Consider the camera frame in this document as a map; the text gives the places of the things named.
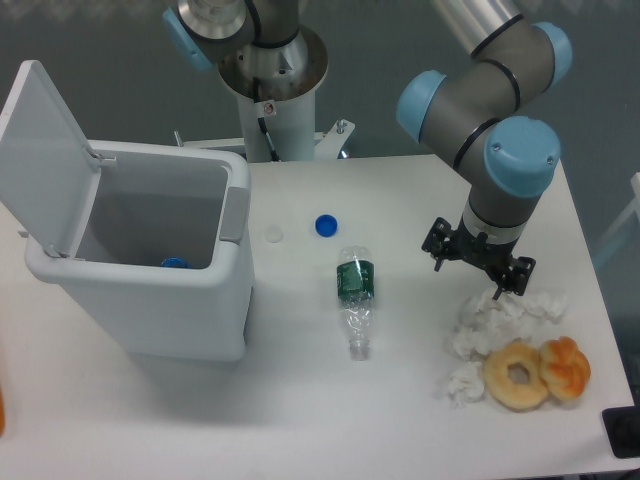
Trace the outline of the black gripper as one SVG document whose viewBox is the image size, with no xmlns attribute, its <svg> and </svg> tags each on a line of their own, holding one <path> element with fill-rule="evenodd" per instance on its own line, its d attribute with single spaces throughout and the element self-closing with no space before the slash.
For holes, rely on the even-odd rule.
<svg viewBox="0 0 640 480">
<path fill-rule="evenodd" d="M 422 250 L 435 261 L 436 272 L 445 260 L 461 260 L 483 270 L 496 283 L 493 299 L 498 300 L 502 293 L 522 296 L 536 265 L 533 258 L 515 258 L 512 255 L 515 244 L 515 241 L 492 244 L 484 232 L 472 235 L 463 221 L 453 229 L 445 219 L 437 217 L 422 243 Z"/>
</svg>

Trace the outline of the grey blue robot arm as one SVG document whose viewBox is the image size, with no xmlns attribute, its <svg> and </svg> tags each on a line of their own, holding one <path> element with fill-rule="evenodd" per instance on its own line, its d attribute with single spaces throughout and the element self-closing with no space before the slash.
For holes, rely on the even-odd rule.
<svg viewBox="0 0 640 480">
<path fill-rule="evenodd" d="M 461 260 L 499 293 L 525 292 L 535 262 L 515 257 L 561 156 L 560 141 L 521 107 L 568 72 L 566 34 L 528 22 L 510 1 L 439 1 L 436 10 L 472 60 L 462 77 L 417 75 L 396 118 L 471 187 L 457 227 L 437 219 L 422 248 L 437 263 Z M 253 162 L 313 160 L 315 92 L 328 70 L 323 41 L 295 1 L 178 1 L 163 15 L 177 50 L 197 70 L 216 68 L 235 95 Z"/>
</svg>

